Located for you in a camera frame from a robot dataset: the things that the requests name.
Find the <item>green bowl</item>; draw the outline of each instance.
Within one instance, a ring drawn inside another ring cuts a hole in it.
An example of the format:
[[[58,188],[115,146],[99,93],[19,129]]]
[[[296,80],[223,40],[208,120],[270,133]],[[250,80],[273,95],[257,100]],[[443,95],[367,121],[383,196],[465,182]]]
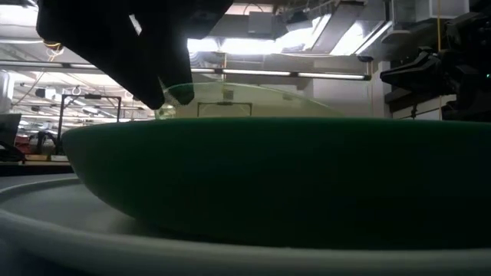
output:
[[[63,135],[81,181],[136,219],[247,245],[491,246],[491,126],[175,119]]]

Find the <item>clear plastic lid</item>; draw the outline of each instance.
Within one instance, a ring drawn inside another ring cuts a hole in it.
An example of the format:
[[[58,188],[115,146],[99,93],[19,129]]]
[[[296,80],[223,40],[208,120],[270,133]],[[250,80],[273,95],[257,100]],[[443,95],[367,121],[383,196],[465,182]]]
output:
[[[332,108],[267,87],[212,82],[181,84],[164,91],[157,119],[197,117],[342,117]]]

